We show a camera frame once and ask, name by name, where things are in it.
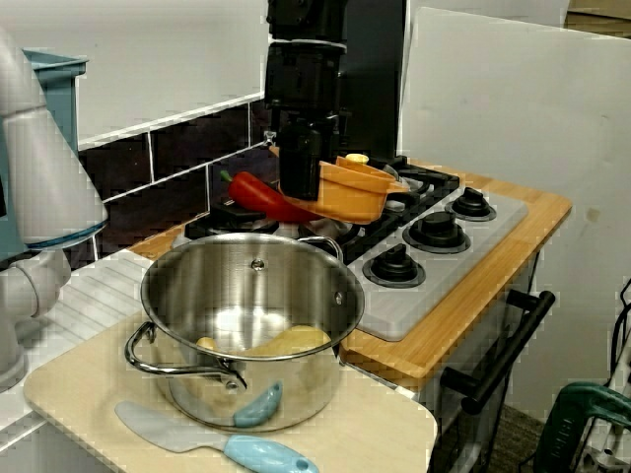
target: light blue spatula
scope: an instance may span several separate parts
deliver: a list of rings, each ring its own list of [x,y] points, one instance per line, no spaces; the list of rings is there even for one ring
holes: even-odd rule
[[[201,425],[169,419],[130,401],[120,402],[114,411],[136,435],[169,451],[182,453],[209,446],[257,473],[318,473],[310,460],[276,441],[219,434]]]

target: toy stove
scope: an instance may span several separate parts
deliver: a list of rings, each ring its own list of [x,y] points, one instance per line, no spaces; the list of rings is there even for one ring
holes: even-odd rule
[[[410,165],[392,166],[410,191],[391,194],[382,216],[365,226],[322,219],[287,225],[232,202],[214,204],[182,239],[257,232],[331,237],[366,295],[359,329],[402,339],[527,214],[522,201],[459,186],[459,179]],[[328,245],[321,249],[330,251]]]

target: oven door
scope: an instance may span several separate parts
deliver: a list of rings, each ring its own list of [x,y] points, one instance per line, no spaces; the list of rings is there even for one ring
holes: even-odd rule
[[[554,303],[550,293],[528,294],[535,261],[416,395],[439,423],[433,473],[486,469],[513,362]]]

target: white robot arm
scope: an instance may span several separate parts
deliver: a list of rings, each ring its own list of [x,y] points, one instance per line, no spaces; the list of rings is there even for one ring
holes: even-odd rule
[[[107,211],[46,107],[31,63],[0,28],[0,116],[20,237],[41,251],[0,272],[0,392],[26,373],[15,325],[47,313],[70,278],[61,248],[100,231]]]

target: wooden cutting board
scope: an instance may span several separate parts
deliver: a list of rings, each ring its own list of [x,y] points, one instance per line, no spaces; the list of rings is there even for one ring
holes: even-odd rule
[[[124,360],[124,344],[145,318],[138,313],[34,371],[25,396],[42,417],[113,471],[246,472],[210,448],[172,453],[153,446],[115,415],[114,406],[130,400],[187,419],[153,379]],[[299,451],[321,473],[407,473],[427,471],[436,435],[436,421],[423,406],[344,368],[326,408],[298,426],[260,436]]]

